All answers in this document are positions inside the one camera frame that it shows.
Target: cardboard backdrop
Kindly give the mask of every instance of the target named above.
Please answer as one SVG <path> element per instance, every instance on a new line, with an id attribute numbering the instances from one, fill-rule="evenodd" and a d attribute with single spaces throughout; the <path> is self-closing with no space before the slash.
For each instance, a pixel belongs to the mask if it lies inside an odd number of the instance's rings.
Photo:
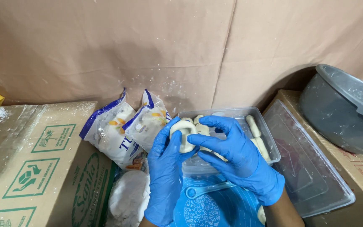
<path id="1" fill-rule="evenodd" d="M 0 0 L 6 105 L 96 100 L 143 89 L 171 115 L 264 107 L 325 63 L 363 80 L 360 0 Z"/>

